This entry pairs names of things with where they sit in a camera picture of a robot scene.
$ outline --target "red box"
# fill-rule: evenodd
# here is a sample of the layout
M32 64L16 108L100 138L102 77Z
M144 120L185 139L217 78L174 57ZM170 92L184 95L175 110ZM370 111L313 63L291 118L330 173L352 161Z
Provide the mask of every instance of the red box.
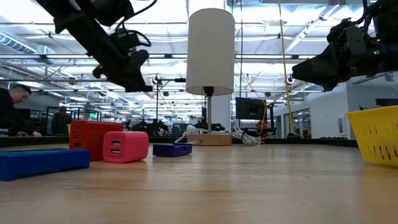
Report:
M104 136L110 131L123 131L123 124L101 121L72 121L69 148L89 149L91 161L103 160Z
M148 156L149 137L141 131L111 131L104 138L105 162L127 163L145 159Z

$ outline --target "yellow plastic basket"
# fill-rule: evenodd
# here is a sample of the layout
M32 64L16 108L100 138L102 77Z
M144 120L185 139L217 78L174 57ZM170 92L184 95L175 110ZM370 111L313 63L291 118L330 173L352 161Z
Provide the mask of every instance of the yellow plastic basket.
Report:
M398 166L398 106L347 113L366 162Z

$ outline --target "blue rectangular block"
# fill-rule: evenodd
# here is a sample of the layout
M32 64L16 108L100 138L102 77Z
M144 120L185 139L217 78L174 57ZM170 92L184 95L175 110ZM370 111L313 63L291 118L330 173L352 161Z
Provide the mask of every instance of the blue rectangular block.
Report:
M154 144L154 156L159 157L178 157L192 153L192 144L174 143L173 145Z
M38 149L0 152L0 180L89 168L90 150Z

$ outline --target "dark jacket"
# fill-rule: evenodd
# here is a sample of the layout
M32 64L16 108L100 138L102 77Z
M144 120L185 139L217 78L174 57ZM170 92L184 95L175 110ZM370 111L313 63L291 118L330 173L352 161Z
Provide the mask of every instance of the dark jacket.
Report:
M12 102L12 98L8 90L0 88L0 117L10 119L15 121L19 125L19 131L23 131L27 134L32 134L35 131L35 128L29 124L24 116L19 112Z
M72 117L66 113L55 113L51 121L51 132L53 135L68 134L68 126L72 122Z

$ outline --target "pink cube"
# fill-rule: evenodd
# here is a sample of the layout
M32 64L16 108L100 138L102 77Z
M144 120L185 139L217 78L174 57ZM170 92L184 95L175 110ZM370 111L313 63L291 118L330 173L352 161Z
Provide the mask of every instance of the pink cube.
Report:
M110 131L104 137L104 160L127 163L143 160L148 155L149 138L141 131Z

